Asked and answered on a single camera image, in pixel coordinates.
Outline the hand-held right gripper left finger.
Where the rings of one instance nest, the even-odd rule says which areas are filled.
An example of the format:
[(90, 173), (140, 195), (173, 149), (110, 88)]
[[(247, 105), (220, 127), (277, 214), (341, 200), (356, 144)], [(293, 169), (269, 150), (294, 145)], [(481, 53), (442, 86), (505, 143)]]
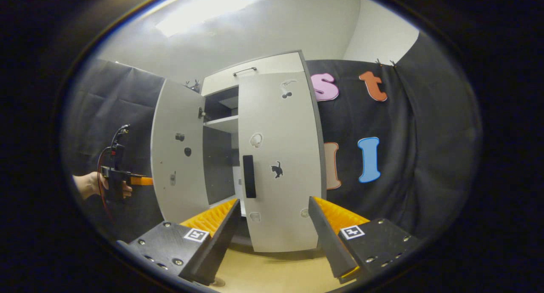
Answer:
[(163, 221), (130, 242), (117, 241), (137, 264), (170, 282), (214, 283), (241, 219), (239, 199), (181, 223)]

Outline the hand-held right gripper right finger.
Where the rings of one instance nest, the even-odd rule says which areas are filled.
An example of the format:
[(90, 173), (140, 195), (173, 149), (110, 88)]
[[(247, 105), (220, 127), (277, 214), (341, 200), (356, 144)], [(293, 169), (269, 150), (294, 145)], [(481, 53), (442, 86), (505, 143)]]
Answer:
[(390, 270), (420, 245), (416, 236), (387, 218), (368, 220), (322, 198), (309, 198), (308, 214), (340, 283), (371, 279)]

